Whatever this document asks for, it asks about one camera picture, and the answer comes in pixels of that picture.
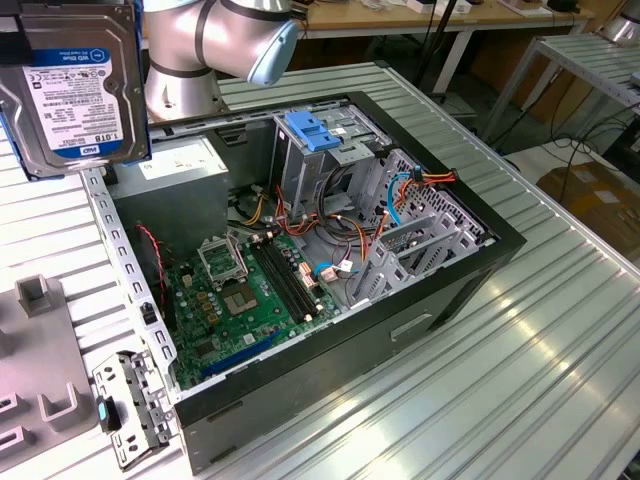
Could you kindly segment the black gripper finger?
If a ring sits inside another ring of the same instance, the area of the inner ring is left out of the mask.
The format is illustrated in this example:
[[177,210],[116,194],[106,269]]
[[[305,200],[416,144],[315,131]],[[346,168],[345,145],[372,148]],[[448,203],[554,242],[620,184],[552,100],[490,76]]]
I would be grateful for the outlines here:
[[2,66],[23,66],[33,62],[33,49],[19,17],[1,18],[0,38]]

